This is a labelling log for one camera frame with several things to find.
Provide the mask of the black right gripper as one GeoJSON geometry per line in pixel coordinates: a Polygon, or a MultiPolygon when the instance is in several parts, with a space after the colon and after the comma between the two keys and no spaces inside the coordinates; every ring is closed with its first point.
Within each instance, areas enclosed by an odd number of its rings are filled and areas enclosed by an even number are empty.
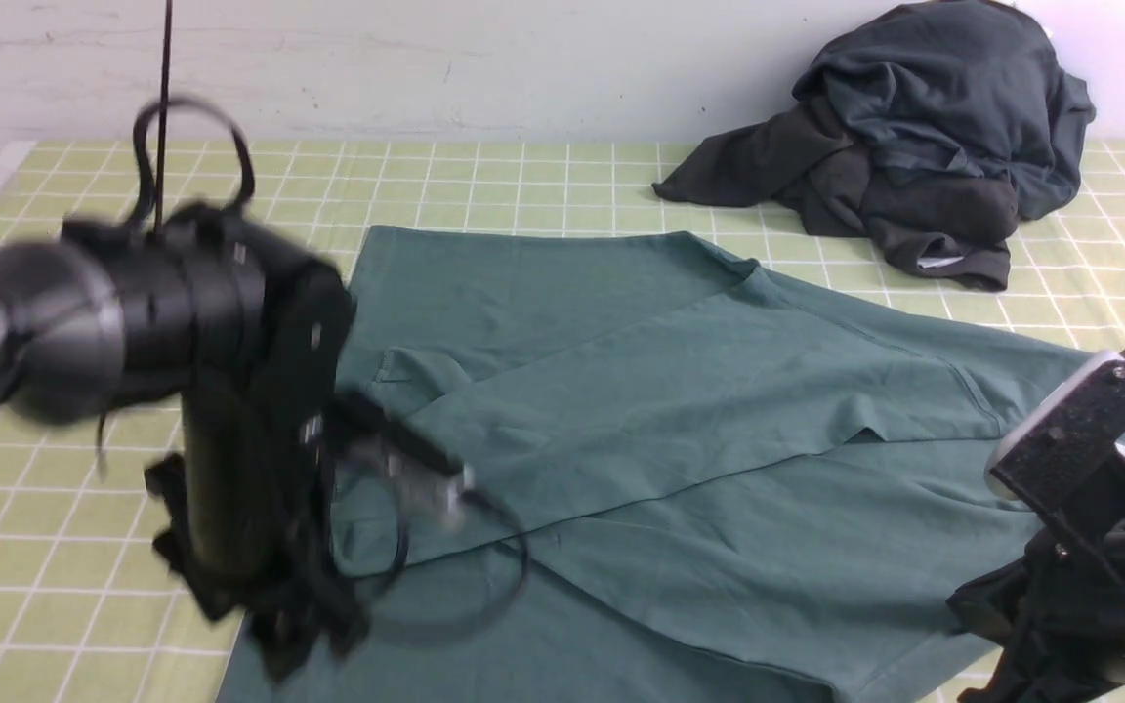
{"type": "Polygon", "coordinates": [[[1000,649],[987,684],[960,702],[1098,702],[1125,686],[1125,519],[1100,552],[1116,583],[1041,530],[1014,564],[952,593],[964,631],[1000,649]]]}

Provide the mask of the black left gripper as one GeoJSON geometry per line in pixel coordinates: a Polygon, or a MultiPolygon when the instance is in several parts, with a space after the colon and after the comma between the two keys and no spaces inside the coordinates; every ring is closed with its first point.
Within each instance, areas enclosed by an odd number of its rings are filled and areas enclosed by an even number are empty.
{"type": "Polygon", "coordinates": [[[160,232],[68,217],[63,243],[111,276],[122,372],[98,411],[178,396],[183,449],[145,469],[171,519],[153,550],[219,622],[244,611],[270,681],[369,623],[325,538],[324,417],[356,303],[327,259],[233,209],[190,202],[160,232]]]}

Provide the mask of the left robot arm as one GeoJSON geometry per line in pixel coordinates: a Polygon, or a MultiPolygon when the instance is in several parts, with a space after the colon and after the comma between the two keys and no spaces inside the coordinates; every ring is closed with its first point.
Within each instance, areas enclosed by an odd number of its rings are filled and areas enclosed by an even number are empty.
{"type": "Polygon", "coordinates": [[[178,397],[183,448],[144,471],[170,519],[153,550],[212,622],[245,611],[276,681],[369,636],[328,547],[354,319],[328,260],[231,206],[0,247],[0,406],[62,427],[178,397]]]}

